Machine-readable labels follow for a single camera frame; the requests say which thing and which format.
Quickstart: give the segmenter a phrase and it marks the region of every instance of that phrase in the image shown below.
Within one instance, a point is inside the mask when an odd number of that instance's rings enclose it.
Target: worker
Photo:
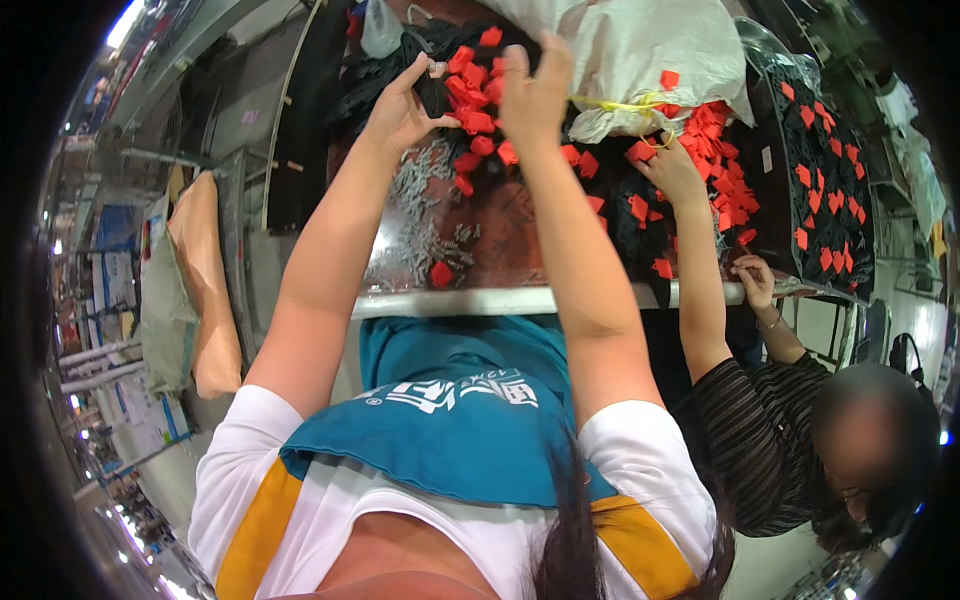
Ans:
[[[634,293],[561,152],[573,60],[505,52],[500,109],[559,323],[385,319],[331,405],[401,154],[435,127],[377,100],[286,266],[263,348],[197,469],[189,545],[221,600],[718,598],[732,540],[650,372]]]
[[[731,271],[771,362],[738,364],[724,337],[707,190],[683,147],[666,146],[636,167],[672,203],[677,221],[680,340],[693,410],[671,411],[698,468],[724,482],[736,529],[746,536],[776,536],[812,520],[821,546],[847,552],[902,533],[938,453],[932,402],[884,365],[831,375],[783,322],[772,303],[774,277],[753,254],[735,259]],[[706,456],[694,450],[698,442]]]

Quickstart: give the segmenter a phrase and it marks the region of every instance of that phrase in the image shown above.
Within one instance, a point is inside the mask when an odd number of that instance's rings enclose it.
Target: yellow string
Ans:
[[[588,96],[567,96],[568,100],[573,102],[582,102],[586,105],[591,105],[594,107],[600,107],[603,110],[612,111],[612,110],[630,110],[632,112],[639,112],[644,116],[652,116],[652,110],[656,107],[661,107],[665,104],[666,98],[658,91],[646,91],[640,94],[639,99],[636,101],[636,104],[628,105],[621,104],[619,102],[611,102],[609,100],[601,100],[599,98],[589,98]],[[644,139],[642,136],[640,139],[644,144],[650,146],[651,148],[666,148],[673,142],[674,138],[677,136],[677,131],[673,128],[673,124],[670,125],[670,139],[668,139],[663,144],[654,144],[651,145]]]

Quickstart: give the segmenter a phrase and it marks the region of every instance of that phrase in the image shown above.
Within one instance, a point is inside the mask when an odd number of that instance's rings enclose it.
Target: bracelet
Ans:
[[[778,324],[780,321],[783,321],[783,315],[777,315],[777,320],[776,320],[776,321],[772,322],[772,323],[769,324],[769,325],[764,325],[764,326],[760,326],[760,321],[757,320],[757,321],[756,321],[756,328],[759,329],[760,331],[770,331],[771,329],[773,329],[774,327],[776,327],[777,324]]]

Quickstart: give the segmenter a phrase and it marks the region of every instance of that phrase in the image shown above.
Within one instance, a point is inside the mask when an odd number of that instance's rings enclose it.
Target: yellow stripe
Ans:
[[[591,507],[597,537],[650,600],[667,600],[697,585],[676,544],[636,500],[616,495]]]
[[[277,457],[220,564],[216,585],[219,600],[253,600],[283,540],[302,485]]]

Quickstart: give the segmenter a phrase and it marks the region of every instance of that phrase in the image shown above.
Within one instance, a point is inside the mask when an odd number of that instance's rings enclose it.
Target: black striped shirt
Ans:
[[[741,534],[776,536],[817,513],[812,492],[824,467],[810,438],[810,405],[829,375],[808,354],[747,371],[731,358],[693,386]]]

